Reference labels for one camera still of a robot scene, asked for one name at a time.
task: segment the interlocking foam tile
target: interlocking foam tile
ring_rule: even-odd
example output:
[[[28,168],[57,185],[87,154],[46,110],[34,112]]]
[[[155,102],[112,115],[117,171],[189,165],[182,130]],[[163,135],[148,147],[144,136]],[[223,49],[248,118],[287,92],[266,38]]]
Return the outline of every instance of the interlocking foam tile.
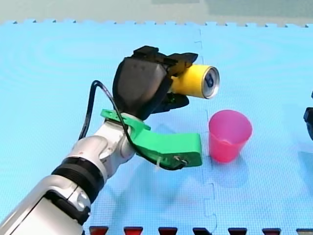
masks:
[[[165,54],[201,52],[200,31],[194,25],[73,23],[71,19],[63,23],[53,19],[34,22],[31,19],[0,26],[1,220],[58,166],[77,141],[93,80],[101,80],[111,89],[118,64],[143,45],[159,47]],[[102,122],[102,108],[112,105],[97,92],[90,134]],[[206,125],[205,110],[201,113],[202,119],[196,119],[194,126],[197,129],[188,125],[188,120],[197,115],[188,109],[169,113],[170,122],[165,114],[147,122],[154,129],[166,124],[178,132],[181,121],[185,130],[198,132],[200,124],[203,129]],[[201,170],[174,174],[153,173],[153,168],[139,157],[121,167],[95,202],[86,231],[89,225],[109,225],[109,233],[118,234],[124,226],[139,225],[145,231],[157,232],[159,226],[178,225],[171,220],[181,217],[185,220],[182,229],[189,226],[191,230],[194,220],[186,223],[188,214],[182,213],[179,201],[195,203],[198,208],[190,210],[200,212],[199,223],[204,226],[208,219],[203,216],[202,198],[207,197],[205,191],[210,187],[202,186]],[[199,194],[186,197],[190,186],[198,187]]]
[[[86,234],[89,226],[108,226],[108,235],[123,234],[124,227],[142,227],[143,235],[159,234],[159,227],[176,227],[178,235],[193,228],[219,235],[228,228],[245,228],[249,235],[312,228],[313,143],[303,121],[312,104],[312,28],[73,19],[3,24],[0,219],[77,141],[91,82],[111,88],[121,60],[151,45],[165,54],[198,53],[196,63],[220,71],[214,99],[190,98],[189,106],[147,120],[156,132],[200,133],[203,166],[169,172],[135,156],[107,181]],[[102,108],[111,104],[98,92],[90,134],[101,124]],[[222,109],[243,112],[254,128],[238,160],[228,165],[208,156],[207,122]]]
[[[312,105],[313,31],[308,28],[201,26],[204,63],[221,73],[209,116],[235,109],[252,122],[253,135],[240,158],[212,165],[216,234],[229,227],[261,234],[280,228],[296,234],[312,228],[313,143],[303,114]]]

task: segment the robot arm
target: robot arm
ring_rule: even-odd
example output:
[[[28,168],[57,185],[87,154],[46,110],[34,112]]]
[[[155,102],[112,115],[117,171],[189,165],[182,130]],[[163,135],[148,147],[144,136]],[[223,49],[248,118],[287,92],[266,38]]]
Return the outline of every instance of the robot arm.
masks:
[[[151,114],[188,105],[187,95],[211,98],[216,94],[218,71],[192,65],[197,56],[166,56],[145,46],[119,65],[114,98],[101,82],[94,81],[78,142],[2,221],[0,235],[83,235],[91,204],[118,167],[135,153],[168,170],[201,165],[198,134],[168,135],[164,141],[164,136],[150,132],[143,122]],[[98,86],[115,111],[103,110],[102,126],[86,137]]]
[[[1,235],[82,235],[90,206],[118,166],[134,155],[120,125],[106,120],[80,139],[0,225]]]

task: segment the black cable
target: black cable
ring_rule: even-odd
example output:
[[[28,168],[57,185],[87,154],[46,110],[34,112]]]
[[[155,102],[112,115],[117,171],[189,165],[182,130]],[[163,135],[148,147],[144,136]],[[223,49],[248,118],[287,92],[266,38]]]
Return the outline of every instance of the black cable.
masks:
[[[157,161],[154,161],[150,158],[148,158],[144,153],[142,153],[142,151],[134,144],[134,142],[132,141],[131,137],[129,136],[128,134],[128,130],[127,130],[127,127],[126,127],[126,124],[124,122],[124,119],[120,113],[120,111],[118,110],[115,102],[114,102],[114,99],[112,97],[112,95],[110,94],[110,92],[108,91],[108,89],[106,88],[105,85],[102,84],[102,82],[98,81],[98,80],[95,80],[92,82],[91,84],[91,87],[90,87],[90,93],[89,93],[89,100],[88,100],[88,106],[87,106],[87,112],[86,112],[86,118],[85,118],[85,122],[84,122],[84,125],[83,125],[83,128],[82,128],[82,131],[80,133],[80,136],[79,136],[79,139],[82,139],[86,136],[87,134],[87,131],[88,131],[88,128],[89,128],[89,125],[90,125],[90,119],[91,119],[91,114],[92,114],[92,109],[93,109],[93,103],[94,103],[94,96],[95,96],[95,92],[96,92],[96,88],[97,87],[100,87],[101,90],[107,95],[107,97],[109,98],[109,100],[111,101],[115,111],[116,111],[116,114],[121,122],[121,125],[123,127],[123,130],[124,130],[124,133],[126,135],[126,138],[129,142],[129,144],[133,147],[133,149],[135,150],[135,152],[137,154],[139,154],[141,157],[143,157],[144,159],[148,160],[149,162],[153,163],[153,164],[157,164]],[[179,164],[178,166],[175,166],[175,167],[168,167],[162,163],[159,164],[159,166],[165,170],[180,170],[182,169],[183,167],[185,167],[187,165],[187,162],[186,161],[182,161],[181,164]]]

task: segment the plastic cup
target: plastic cup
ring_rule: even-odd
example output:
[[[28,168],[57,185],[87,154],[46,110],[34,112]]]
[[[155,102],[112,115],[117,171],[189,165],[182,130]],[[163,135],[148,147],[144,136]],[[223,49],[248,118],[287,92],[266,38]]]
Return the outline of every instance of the plastic cup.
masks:
[[[233,110],[215,113],[209,121],[209,153],[220,163],[239,156],[252,134],[252,125],[243,114]]]

